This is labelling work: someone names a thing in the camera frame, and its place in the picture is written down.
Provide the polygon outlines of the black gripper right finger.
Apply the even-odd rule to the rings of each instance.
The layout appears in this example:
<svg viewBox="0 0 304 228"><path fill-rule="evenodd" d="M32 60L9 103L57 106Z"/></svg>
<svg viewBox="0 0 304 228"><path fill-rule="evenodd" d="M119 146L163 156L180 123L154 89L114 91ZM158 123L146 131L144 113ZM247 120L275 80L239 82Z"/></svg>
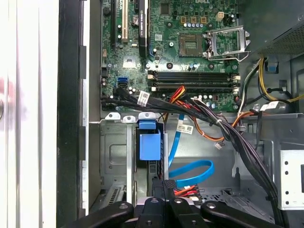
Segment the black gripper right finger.
<svg viewBox="0 0 304 228"><path fill-rule="evenodd" d="M278 228L279 226L223 202L206 201L200 208L189 204L174 191L176 181L164 180L164 191L169 200L167 228Z"/></svg>

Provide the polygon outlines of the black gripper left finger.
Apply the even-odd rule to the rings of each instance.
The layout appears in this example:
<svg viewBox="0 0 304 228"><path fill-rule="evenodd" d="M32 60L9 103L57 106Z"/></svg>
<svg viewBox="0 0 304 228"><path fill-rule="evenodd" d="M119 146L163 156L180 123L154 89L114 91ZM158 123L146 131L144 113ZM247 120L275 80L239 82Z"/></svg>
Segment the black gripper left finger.
<svg viewBox="0 0 304 228"><path fill-rule="evenodd" d="M165 185L152 180L152 196L133 206L117 201L68 224L69 228L162 228L165 220Z"/></svg>

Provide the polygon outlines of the person's bare hand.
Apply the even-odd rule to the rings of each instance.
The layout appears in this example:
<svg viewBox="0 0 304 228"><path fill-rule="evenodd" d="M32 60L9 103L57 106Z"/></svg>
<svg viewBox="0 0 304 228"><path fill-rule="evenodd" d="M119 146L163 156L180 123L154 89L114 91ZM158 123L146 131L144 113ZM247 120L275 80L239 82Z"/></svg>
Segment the person's bare hand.
<svg viewBox="0 0 304 228"><path fill-rule="evenodd" d="M0 77L0 131L26 132L28 122L27 85L18 79Z"/></svg>

